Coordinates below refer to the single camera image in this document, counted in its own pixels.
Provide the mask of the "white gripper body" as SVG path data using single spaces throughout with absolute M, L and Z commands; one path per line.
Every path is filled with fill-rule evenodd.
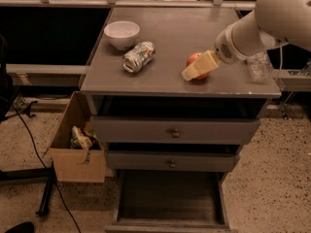
M 245 39 L 236 23 L 223 30 L 215 40 L 215 50 L 221 62 L 233 64 L 246 59 Z

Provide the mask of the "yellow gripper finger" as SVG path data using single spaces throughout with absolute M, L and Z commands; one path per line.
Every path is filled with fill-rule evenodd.
M 211 50 L 202 52 L 202 55 L 197 64 L 198 67 L 201 67 L 204 71 L 209 72 L 209 73 L 217 69 L 219 65 L 220 65 L 220 59 L 218 58 L 217 54 Z M 186 81 L 191 81 L 186 76 L 186 69 L 182 72 L 182 77 Z

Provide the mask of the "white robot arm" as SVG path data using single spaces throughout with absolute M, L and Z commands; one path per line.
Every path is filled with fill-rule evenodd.
M 264 50 L 291 44 L 311 50 L 311 0 L 257 0 L 254 9 L 232 23 L 184 71 L 186 81 L 234 64 Z

